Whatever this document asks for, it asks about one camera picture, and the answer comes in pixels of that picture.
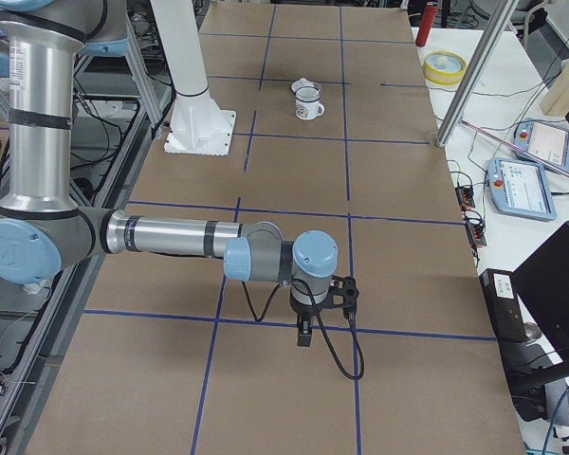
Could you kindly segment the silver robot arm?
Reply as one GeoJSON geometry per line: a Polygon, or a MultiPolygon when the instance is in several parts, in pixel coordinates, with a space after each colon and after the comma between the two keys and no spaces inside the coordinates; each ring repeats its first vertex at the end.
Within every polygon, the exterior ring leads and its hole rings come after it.
{"type": "Polygon", "coordinates": [[[9,192],[0,200],[0,277],[31,284],[101,253],[149,252],[223,261],[225,276],[290,290],[298,342],[308,346],[332,304],[338,248],[325,232],[284,240],[269,223],[132,216],[70,196],[73,69],[78,53],[121,55],[122,1],[0,1],[9,40],[9,192]]]}

